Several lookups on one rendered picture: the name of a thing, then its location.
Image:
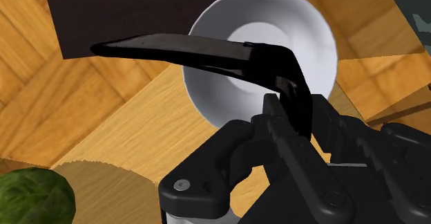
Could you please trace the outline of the black bent spatula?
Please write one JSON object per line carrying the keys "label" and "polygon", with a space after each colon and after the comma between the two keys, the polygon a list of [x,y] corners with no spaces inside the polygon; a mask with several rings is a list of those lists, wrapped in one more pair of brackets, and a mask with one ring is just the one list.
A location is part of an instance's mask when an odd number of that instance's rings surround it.
{"label": "black bent spatula", "polygon": [[312,134],[312,96],[294,53],[284,46],[153,34],[94,44],[90,50],[102,57],[170,62],[276,91],[293,128],[302,136]]}

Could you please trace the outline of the green leafy vegetable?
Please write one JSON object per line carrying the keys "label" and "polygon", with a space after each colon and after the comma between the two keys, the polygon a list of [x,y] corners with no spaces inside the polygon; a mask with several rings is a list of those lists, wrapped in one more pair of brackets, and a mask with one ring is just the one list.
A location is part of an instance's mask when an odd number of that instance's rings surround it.
{"label": "green leafy vegetable", "polygon": [[0,175],[0,224],[72,224],[75,193],[62,175],[30,167]]}

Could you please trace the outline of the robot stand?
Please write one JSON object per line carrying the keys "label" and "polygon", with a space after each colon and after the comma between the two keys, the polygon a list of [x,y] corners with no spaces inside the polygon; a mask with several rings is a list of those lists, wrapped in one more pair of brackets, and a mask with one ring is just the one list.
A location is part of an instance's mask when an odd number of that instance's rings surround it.
{"label": "robot stand", "polygon": [[65,59],[90,57],[93,44],[134,35],[186,35],[216,0],[47,0]]}

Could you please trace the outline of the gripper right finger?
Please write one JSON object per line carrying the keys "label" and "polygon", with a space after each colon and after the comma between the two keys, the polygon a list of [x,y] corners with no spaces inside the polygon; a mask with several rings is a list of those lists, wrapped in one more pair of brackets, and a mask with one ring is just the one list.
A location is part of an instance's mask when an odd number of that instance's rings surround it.
{"label": "gripper right finger", "polygon": [[431,224],[431,182],[405,159],[415,142],[425,145],[428,134],[397,123],[389,131],[377,131],[339,114],[322,95],[312,99],[312,131],[321,149],[331,154],[330,162],[367,165],[405,224]]}

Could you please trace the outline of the white bowl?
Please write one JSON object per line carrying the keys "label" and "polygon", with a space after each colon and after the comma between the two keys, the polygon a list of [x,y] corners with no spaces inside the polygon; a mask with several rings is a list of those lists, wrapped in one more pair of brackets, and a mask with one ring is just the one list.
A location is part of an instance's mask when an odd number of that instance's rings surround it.
{"label": "white bowl", "polygon": [[[311,93],[329,97],[334,87],[336,41],[322,14],[306,0],[217,0],[189,33],[287,47],[295,54]],[[213,126],[262,113],[269,89],[186,66],[182,72],[191,102]]]}

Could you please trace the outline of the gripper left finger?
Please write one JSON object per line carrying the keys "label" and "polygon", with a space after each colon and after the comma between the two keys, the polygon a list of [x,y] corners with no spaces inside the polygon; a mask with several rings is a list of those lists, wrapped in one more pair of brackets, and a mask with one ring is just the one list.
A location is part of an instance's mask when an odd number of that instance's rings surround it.
{"label": "gripper left finger", "polygon": [[[312,111],[267,94],[260,115],[226,123],[161,180],[162,224],[353,224],[352,199],[311,145]],[[256,166],[269,186],[236,216],[231,192]]]}

